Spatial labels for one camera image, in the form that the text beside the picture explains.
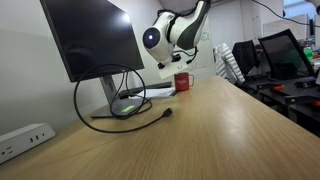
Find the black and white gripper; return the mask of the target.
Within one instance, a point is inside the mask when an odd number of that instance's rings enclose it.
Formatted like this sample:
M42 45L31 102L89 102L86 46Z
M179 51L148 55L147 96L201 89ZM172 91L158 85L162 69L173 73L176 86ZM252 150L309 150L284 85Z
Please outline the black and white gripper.
M163 69L166 65L169 65L170 63L178 62L181 60L180 54L176 54L171 56L165 63L163 64L162 62L158 63L158 68Z

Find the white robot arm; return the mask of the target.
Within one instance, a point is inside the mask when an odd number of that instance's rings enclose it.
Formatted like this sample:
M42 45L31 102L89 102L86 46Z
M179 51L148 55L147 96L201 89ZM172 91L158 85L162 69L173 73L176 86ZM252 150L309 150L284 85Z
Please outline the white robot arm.
M204 22L211 7L211 0L198 0L195 8L186 14L172 10L159 10L153 25L143 34L143 45L158 62L158 68L176 62L174 47L183 50L196 48Z

